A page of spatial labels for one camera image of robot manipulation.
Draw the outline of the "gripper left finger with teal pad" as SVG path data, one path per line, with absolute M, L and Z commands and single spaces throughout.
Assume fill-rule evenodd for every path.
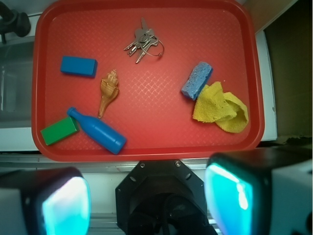
M 0 174 L 2 235 L 86 235 L 90 189 L 74 167 Z

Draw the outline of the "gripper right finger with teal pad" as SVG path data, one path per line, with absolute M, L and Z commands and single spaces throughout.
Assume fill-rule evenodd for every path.
M 204 175 L 207 206 L 224 235 L 310 235 L 313 153 L 263 147 L 213 154 Z

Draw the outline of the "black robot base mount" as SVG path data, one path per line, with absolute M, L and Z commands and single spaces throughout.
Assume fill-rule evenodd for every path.
M 140 161 L 115 189 L 127 235 L 215 235 L 204 182 L 180 160 Z

